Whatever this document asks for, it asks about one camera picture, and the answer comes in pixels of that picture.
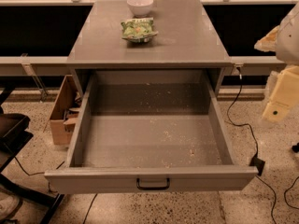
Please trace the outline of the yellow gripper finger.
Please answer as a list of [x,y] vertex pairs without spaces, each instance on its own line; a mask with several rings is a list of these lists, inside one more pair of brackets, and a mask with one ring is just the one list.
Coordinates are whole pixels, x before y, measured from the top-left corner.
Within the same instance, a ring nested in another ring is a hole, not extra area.
[[282,121],[299,104],[299,66],[287,65],[281,72],[272,71],[265,87],[262,117]]
[[266,36],[255,43],[254,48],[263,52],[275,52],[277,46],[278,29],[279,26],[273,28]]

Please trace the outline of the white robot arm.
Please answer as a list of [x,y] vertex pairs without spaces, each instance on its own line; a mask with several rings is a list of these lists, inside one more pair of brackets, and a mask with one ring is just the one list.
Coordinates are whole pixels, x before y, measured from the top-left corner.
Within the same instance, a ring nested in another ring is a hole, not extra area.
[[279,122],[299,104],[299,3],[280,25],[258,40],[254,48],[263,52],[274,51],[277,59],[287,64],[277,75],[263,111],[263,119]]

